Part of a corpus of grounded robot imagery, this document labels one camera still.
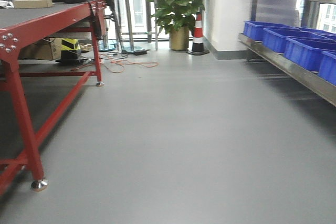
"blue storage bin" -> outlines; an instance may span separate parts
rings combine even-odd
[[[318,34],[318,35],[336,41],[336,34]]]
[[[319,77],[336,85],[336,51],[323,51]]]
[[[264,40],[262,43],[265,47],[274,52],[284,53],[287,43],[286,38],[321,39],[321,41],[331,40],[308,31],[264,28]]]
[[[305,28],[305,27],[297,27],[298,29],[300,29],[301,31],[309,31],[311,33],[316,33],[316,34],[331,34],[334,35],[333,33],[330,33],[328,31],[324,31],[324,30],[318,30],[318,29],[313,29],[313,28]]]
[[[243,34],[253,40],[262,41],[264,37],[264,28],[279,28],[279,29],[297,29],[291,26],[277,24],[277,23],[268,23],[268,22],[258,22],[258,21],[244,21],[244,32]]]
[[[336,51],[336,41],[287,38],[285,57],[309,71],[319,71],[322,51]]]

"cardboard box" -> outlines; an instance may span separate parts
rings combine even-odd
[[[53,6],[51,0],[14,0],[14,8],[24,9],[24,8],[48,8]]]
[[[20,59],[37,59],[37,60],[55,60],[61,57],[62,39],[47,38],[43,39],[21,49]]]

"orange and white traffic cone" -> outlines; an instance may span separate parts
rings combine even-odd
[[[205,50],[204,45],[203,45],[202,13],[197,12],[194,39],[193,39],[193,47],[191,51],[188,50],[188,54],[204,55],[208,53],[209,53],[209,50]]]

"red metal workbench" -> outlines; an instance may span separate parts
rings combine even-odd
[[[91,1],[91,6],[98,23],[104,26],[104,1]],[[17,173],[22,169],[31,171],[34,182],[33,190],[40,191],[47,186],[43,166],[40,160],[39,146],[53,129],[57,121],[74,100],[80,88],[90,76],[97,77],[97,86],[102,86],[100,59],[97,37],[90,20],[89,27],[70,28],[69,26],[90,17],[89,3],[64,4],[56,3],[51,8],[39,9],[0,9],[0,60],[4,69],[4,77],[0,79],[0,91],[11,94],[14,112],[24,142],[24,149],[14,159],[0,159],[0,195],[2,195]],[[94,52],[93,71],[84,72],[48,72],[48,73],[19,73],[18,55],[20,49],[58,31],[61,32],[90,32]],[[35,132],[29,114],[21,77],[45,76],[81,76],[77,84],[62,100],[56,110],[46,120],[43,126]]]

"leveling foot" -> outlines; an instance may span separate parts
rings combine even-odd
[[[36,180],[32,183],[31,185],[32,187],[32,190],[34,191],[42,191],[44,189],[47,188],[48,186],[48,180],[43,178],[43,179],[40,179],[40,180]]]

